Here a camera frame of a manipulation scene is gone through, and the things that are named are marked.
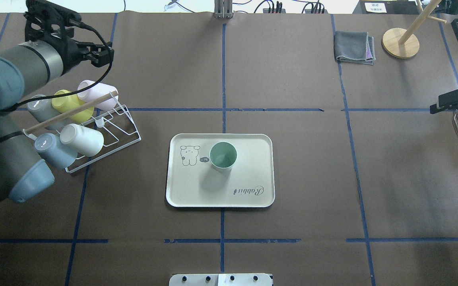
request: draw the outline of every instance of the tray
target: tray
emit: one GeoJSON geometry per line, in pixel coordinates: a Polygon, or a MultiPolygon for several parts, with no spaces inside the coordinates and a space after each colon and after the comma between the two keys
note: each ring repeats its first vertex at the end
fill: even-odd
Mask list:
{"type": "Polygon", "coordinates": [[[167,202],[173,207],[265,208],[275,201],[273,146],[264,134],[178,134],[171,139],[167,202]],[[230,172],[209,160],[215,143],[238,153],[230,172]]]}

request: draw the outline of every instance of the cartoon bear drawing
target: cartoon bear drawing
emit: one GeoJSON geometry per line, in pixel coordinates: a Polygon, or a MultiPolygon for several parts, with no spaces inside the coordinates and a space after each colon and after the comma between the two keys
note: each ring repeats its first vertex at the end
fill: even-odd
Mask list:
{"type": "Polygon", "coordinates": [[[180,149],[183,166],[193,166],[197,164],[200,146],[181,146],[180,149]]]}

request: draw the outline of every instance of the yellow cup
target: yellow cup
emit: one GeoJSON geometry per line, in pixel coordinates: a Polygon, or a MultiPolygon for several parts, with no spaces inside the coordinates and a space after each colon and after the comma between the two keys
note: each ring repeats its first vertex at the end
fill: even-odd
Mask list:
{"type": "MultiPolygon", "coordinates": [[[[65,94],[65,93],[69,93],[69,91],[62,89],[56,92],[54,95],[60,95],[60,94],[65,94]]],[[[69,96],[63,96],[63,97],[57,97],[57,98],[52,99],[52,106],[54,107],[54,109],[56,109],[57,111],[61,113],[65,113],[83,104],[84,102],[80,100],[76,94],[72,94],[69,96]]],[[[93,107],[90,107],[86,110],[79,112],[78,114],[73,114],[70,117],[70,119],[77,123],[83,123],[91,118],[91,115],[93,115],[94,111],[95,111],[95,107],[93,106],[93,107]]]]}

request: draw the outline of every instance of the folded cloth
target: folded cloth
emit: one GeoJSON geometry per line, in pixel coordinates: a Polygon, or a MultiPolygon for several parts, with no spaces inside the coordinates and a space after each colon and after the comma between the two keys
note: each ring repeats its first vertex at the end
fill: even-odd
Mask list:
{"type": "Polygon", "coordinates": [[[335,59],[341,62],[374,65],[374,37],[367,32],[336,31],[333,39],[335,59]]]}

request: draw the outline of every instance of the wooden mug tree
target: wooden mug tree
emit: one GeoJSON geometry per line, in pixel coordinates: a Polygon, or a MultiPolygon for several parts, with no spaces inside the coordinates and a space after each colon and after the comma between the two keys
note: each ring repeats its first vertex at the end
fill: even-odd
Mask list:
{"type": "Polygon", "coordinates": [[[420,8],[420,15],[415,19],[415,21],[409,26],[409,28],[392,28],[386,31],[383,35],[383,48],[392,56],[396,58],[412,58],[418,50],[420,50],[420,43],[413,33],[422,25],[426,19],[436,20],[442,23],[447,23],[446,20],[435,18],[431,16],[431,12],[434,11],[436,6],[442,0],[432,0],[425,9],[421,7],[420,0],[416,0],[416,4],[420,8]]]}

